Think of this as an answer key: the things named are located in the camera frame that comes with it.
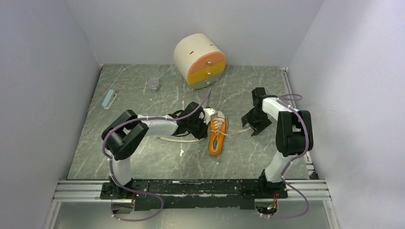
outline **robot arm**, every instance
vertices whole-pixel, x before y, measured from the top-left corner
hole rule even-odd
[[[271,124],[268,116],[277,121],[276,147],[277,152],[270,165],[263,171],[266,181],[281,182],[284,165],[293,157],[301,154],[305,149],[305,135],[301,123],[291,110],[282,106],[275,95],[266,95],[263,87],[252,91],[255,106],[242,117],[242,125],[249,124],[254,130],[252,136],[258,135]],[[311,115],[309,111],[294,109],[302,117],[309,135],[309,149],[313,147]]]
[[[207,130],[212,117],[217,112],[212,108],[200,107],[197,112],[188,118],[179,121],[169,121],[168,119],[178,118],[191,113],[197,103],[190,103],[186,109],[179,110],[174,114],[165,115],[162,119],[150,119],[137,121],[126,125],[115,131],[107,140],[107,149],[113,156],[113,170],[117,181],[126,186],[132,181],[130,172],[130,159],[132,154],[139,146],[142,139],[150,135],[181,135],[186,132],[192,134],[195,138],[201,139],[208,136]],[[135,118],[147,118],[143,115],[137,115],[132,110],[126,110],[118,117],[105,131],[101,138],[104,140],[107,133],[119,124]]]

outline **white wall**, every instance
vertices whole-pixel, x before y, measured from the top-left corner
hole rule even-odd
[[[0,228],[42,228],[98,63],[63,0],[0,3]]]
[[[325,0],[290,65],[342,229],[405,228],[404,11]]]
[[[67,0],[101,63],[172,64],[205,33],[229,64],[287,66],[323,0]]]

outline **orange sneaker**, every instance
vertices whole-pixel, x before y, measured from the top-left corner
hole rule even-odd
[[[213,118],[210,124],[210,145],[208,147],[208,153],[211,156],[219,156],[221,154],[225,135],[220,132],[225,133],[226,126],[227,121],[224,113],[218,111],[217,117]]]

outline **gray marble surface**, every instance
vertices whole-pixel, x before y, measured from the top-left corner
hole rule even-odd
[[[146,81],[159,78],[161,88],[152,92]],[[106,64],[101,72],[86,122],[69,171],[68,179],[106,179],[107,158],[101,153],[101,133],[123,111],[161,116],[200,102],[212,89],[210,107],[223,111],[227,132],[243,129],[241,117],[252,107],[251,91],[265,87],[267,94],[286,94],[279,68],[227,66],[218,82],[193,92],[173,65]],[[117,98],[109,110],[101,104],[109,89]],[[135,179],[256,178],[276,153],[276,125],[251,137],[252,130],[226,137],[219,157],[208,155],[208,139],[197,143],[173,143],[149,136],[132,155],[131,172]],[[304,160],[290,168],[287,179],[308,178]]]

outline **light blue eraser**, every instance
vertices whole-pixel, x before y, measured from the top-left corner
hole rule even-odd
[[[108,109],[110,108],[111,104],[113,103],[113,101],[115,100],[117,94],[115,93],[115,91],[113,89],[108,90],[106,97],[104,98],[103,103],[101,104],[104,109]]]

